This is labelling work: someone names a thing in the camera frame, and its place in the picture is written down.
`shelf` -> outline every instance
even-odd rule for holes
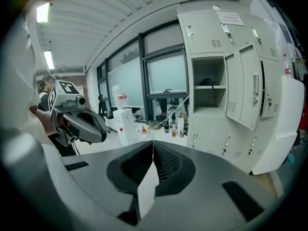
[[[214,89],[226,89],[226,86],[214,86]],[[195,86],[195,90],[197,89],[212,89],[212,86]]]
[[[193,117],[226,119],[224,112],[216,107],[195,107]]]

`white corrugated ceiling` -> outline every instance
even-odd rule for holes
[[[46,24],[37,24],[42,51],[56,70],[82,69],[120,23],[157,0],[55,0]],[[37,71],[46,69],[37,66]]]

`fluorescent light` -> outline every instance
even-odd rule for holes
[[[46,62],[47,62],[48,68],[49,69],[54,69],[53,62],[52,62],[52,57],[51,57],[51,51],[44,51],[44,55],[45,55],[45,58],[46,58]]]
[[[37,8],[37,22],[48,22],[49,3]]]

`white sleeve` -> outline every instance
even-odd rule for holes
[[[30,107],[38,105],[40,103],[40,98],[39,98],[39,91],[38,88],[35,88],[35,92],[34,92],[34,97],[30,103]]]

